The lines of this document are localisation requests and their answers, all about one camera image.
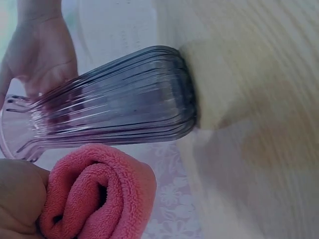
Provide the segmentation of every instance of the hand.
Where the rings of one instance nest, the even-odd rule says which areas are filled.
[[[62,15],[19,22],[0,69],[0,109],[11,79],[36,98],[78,76],[71,36]]]
[[[49,172],[27,161],[0,159],[0,238],[39,239],[36,221]]]

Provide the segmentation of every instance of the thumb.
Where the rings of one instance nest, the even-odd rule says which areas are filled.
[[[11,80],[14,78],[7,62],[3,59],[0,66],[0,109],[3,107],[6,93],[8,92]]]

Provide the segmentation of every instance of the wooden table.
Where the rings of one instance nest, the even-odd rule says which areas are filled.
[[[319,2],[159,0],[199,128],[179,148],[207,239],[319,238]]]

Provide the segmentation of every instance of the rolled towel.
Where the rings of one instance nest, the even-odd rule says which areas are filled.
[[[40,230],[47,239],[140,239],[156,186],[147,164],[106,145],[85,145],[50,173]]]

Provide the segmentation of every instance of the microfiber cloth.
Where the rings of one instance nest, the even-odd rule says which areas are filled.
[[[47,239],[140,239],[155,191],[147,164],[88,144],[60,159],[50,173],[39,227]]]

